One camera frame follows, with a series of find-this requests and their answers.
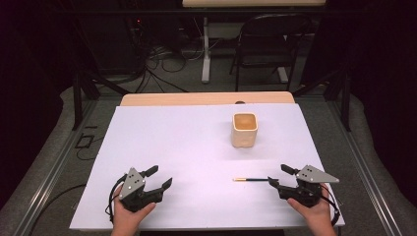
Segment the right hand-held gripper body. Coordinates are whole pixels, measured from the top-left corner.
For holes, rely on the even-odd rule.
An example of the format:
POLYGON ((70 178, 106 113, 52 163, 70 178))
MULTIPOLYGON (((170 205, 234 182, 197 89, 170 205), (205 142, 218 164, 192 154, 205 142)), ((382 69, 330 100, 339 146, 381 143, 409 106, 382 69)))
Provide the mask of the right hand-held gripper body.
POLYGON ((339 182, 338 178, 312 165, 306 165, 294 176, 297 186, 286 187, 279 184, 278 194, 284 200, 292 198, 305 207, 313 207, 319 202, 323 183, 339 182))

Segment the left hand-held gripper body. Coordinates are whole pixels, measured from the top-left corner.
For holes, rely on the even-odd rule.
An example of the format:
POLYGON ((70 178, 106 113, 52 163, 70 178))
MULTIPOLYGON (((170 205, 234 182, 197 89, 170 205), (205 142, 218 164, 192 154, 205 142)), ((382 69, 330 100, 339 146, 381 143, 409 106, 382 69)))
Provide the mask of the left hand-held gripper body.
POLYGON ((120 202, 126 210, 137 212, 150 203, 160 203, 162 201, 163 194, 157 194, 156 189, 145 191, 146 178, 143 178, 134 167, 129 170, 119 194, 120 202))

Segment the beige square cup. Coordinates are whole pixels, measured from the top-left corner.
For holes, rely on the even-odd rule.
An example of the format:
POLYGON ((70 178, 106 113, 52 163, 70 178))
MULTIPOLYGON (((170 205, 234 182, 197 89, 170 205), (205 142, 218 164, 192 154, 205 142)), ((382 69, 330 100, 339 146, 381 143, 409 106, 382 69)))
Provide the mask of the beige square cup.
POLYGON ((232 116, 231 143, 236 148, 251 148, 256 141, 258 121, 254 113, 232 116))

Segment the person's left hand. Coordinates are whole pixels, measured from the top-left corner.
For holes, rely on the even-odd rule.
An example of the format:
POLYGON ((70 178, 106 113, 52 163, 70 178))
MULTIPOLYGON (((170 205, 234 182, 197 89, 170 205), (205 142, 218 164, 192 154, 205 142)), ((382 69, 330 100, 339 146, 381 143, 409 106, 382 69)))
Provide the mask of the person's left hand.
POLYGON ((155 209, 156 203, 150 203, 137 212, 128 211, 119 199, 121 189, 122 187, 119 186, 114 193, 113 229, 138 230, 140 223, 155 209))

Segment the person's right hand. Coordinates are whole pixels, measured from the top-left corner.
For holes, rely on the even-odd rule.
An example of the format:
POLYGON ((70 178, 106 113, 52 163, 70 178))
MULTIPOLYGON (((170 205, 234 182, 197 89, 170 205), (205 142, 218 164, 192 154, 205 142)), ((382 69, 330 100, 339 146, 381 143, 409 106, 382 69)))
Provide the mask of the person's right hand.
POLYGON ((303 206, 292 198, 289 198, 287 202, 304 217, 311 232, 330 230, 331 228, 334 230, 331 225, 329 203, 326 200, 321 199, 317 205, 312 207, 303 206))

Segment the white board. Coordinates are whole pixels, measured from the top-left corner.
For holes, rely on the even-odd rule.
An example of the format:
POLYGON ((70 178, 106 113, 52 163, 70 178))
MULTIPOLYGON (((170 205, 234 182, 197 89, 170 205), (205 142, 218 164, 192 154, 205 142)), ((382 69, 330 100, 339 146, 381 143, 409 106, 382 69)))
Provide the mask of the white board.
POLYGON ((299 105, 284 103, 119 106, 116 108, 74 214, 74 230, 111 228, 105 208, 115 182, 130 168, 158 165, 149 190, 172 178, 163 200, 141 223, 144 231, 249 230, 302 227, 303 218, 268 182, 295 186, 281 164, 322 163, 299 105), (252 147, 231 143, 232 116, 254 113, 252 147))

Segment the light wooden table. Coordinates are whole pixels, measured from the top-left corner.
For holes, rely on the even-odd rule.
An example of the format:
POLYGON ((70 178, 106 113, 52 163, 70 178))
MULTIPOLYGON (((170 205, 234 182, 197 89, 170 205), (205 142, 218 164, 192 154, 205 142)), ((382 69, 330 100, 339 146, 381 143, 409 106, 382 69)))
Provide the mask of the light wooden table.
POLYGON ((216 105, 244 103, 294 103, 288 91, 130 93, 121 106, 216 105))

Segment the black metal stand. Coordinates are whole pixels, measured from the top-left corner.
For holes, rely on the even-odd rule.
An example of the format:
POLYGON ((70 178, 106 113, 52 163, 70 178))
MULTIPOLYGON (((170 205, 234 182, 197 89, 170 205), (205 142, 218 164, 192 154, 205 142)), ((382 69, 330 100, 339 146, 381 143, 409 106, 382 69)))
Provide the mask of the black metal stand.
POLYGON ((121 95, 126 95, 129 92, 117 86, 116 84, 103 78, 98 73, 90 71, 79 71, 73 79, 73 96, 74 96, 74 125, 73 130, 77 130, 83 122, 83 105, 82 105, 82 93, 84 93, 88 99, 97 100, 100 97, 100 92, 95 83, 99 82, 105 87, 116 91, 121 95))
POLYGON ((338 96, 341 95, 340 121, 345 130, 350 132, 349 111, 351 78, 346 70, 339 69, 332 71, 319 80, 314 81, 305 87, 298 88, 292 92, 292 95, 294 97, 302 96, 323 83, 328 83, 327 88, 324 91, 324 98, 326 101, 335 101, 338 96))

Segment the black folding chair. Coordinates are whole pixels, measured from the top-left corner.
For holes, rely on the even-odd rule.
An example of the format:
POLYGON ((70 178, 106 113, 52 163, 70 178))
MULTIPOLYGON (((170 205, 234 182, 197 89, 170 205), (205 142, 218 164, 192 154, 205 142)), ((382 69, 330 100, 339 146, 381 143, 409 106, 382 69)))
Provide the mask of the black folding chair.
POLYGON ((312 20, 302 14, 265 14, 247 21, 238 34, 229 71, 236 69, 235 90, 239 90, 241 68, 289 68, 289 89, 301 39, 311 26, 312 20))

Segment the dark cabinet with red light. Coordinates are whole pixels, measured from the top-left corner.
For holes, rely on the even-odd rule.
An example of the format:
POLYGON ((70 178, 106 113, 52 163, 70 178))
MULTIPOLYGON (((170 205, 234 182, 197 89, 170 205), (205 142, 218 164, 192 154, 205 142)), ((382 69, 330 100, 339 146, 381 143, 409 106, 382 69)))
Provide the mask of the dark cabinet with red light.
POLYGON ((100 73, 128 75, 144 68, 123 18, 96 16, 79 21, 100 73))

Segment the light desk top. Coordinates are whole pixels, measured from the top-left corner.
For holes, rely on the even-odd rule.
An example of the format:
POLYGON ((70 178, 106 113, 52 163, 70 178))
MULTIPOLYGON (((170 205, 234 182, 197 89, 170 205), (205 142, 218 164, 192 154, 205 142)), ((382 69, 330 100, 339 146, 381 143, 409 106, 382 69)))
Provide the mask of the light desk top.
POLYGON ((182 0, 188 8, 324 6, 328 0, 182 0))

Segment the aluminium floor rail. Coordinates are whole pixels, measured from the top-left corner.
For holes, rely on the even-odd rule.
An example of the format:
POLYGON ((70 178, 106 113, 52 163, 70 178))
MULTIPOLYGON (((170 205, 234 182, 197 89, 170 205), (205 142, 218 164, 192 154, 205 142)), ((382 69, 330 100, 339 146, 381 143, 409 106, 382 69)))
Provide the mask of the aluminium floor rail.
POLYGON ((20 215, 11 236, 84 236, 70 224, 100 146, 102 128, 86 120, 74 131, 73 123, 73 103, 66 100, 57 125, 14 197, 23 204, 13 204, 20 215), (82 134, 94 135, 89 148, 75 148, 82 134))
POLYGON ((373 208, 375 209, 387 236, 403 236, 393 217, 393 214, 387 205, 386 199, 383 197, 383 194, 375 178, 373 177, 362 152, 354 140, 353 135, 346 130, 344 124, 341 121, 341 111, 338 108, 337 103, 330 101, 328 103, 328 108, 336 120, 336 124, 343 134, 344 139, 349 145, 349 148, 353 154, 353 162, 357 169, 358 175, 364 185, 364 188, 366 189, 373 208))

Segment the black square floor frame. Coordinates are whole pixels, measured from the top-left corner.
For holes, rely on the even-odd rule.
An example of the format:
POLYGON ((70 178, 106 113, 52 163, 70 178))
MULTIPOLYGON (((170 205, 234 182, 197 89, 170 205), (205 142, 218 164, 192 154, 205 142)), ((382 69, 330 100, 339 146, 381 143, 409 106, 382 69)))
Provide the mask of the black square floor frame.
POLYGON ((94 139, 94 135, 82 134, 77 140, 75 148, 89 148, 94 139))

